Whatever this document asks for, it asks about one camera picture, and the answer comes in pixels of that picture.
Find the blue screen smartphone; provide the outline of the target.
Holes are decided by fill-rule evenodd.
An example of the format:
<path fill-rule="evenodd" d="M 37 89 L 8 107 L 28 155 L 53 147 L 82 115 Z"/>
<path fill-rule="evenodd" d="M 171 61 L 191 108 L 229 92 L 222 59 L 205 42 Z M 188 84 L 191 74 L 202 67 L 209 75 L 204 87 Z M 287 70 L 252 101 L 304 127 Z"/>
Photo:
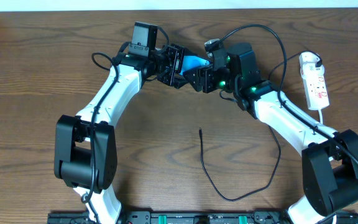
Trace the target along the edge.
<path fill-rule="evenodd" d="M 194 69 L 196 67 L 201 67 L 205 65 L 209 65 L 210 61 L 199 56 L 195 55 L 186 55 L 183 58 L 183 63 L 181 66 L 181 71 L 178 73 L 179 75 L 183 75 L 184 72 Z"/>

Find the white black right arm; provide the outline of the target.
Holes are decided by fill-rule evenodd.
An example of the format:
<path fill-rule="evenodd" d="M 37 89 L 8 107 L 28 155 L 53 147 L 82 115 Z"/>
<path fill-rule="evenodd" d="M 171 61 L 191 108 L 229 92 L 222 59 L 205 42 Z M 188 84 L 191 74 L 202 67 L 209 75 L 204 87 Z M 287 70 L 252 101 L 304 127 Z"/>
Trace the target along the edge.
<path fill-rule="evenodd" d="M 209 59 L 186 53 L 180 75 L 196 90 L 232 93 L 233 102 L 267 124 L 301 156 L 304 196 L 288 208 L 291 223 L 357 223 L 346 207 L 358 201 L 358 135 L 338 132 L 294 105 L 264 80 L 248 43 L 219 47 Z"/>

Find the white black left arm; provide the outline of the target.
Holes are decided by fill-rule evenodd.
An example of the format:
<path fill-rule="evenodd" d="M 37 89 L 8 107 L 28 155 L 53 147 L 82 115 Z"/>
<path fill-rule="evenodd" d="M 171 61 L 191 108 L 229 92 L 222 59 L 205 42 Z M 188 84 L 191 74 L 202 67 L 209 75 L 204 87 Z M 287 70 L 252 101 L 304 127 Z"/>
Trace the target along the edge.
<path fill-rule="evenodd" d="M 181 88 L 183 50 L 166 43 L 157 49 L 160 26 L 136 22 L 132 40 L 108 57 L 107 80 L 75 116 L 62 115 L 55 132 L 54 174 L 81 196 L 95 223 L 117 223 L 122 205 L 112 181 L 117 169 L 114 128 L 145 82 Z"/>

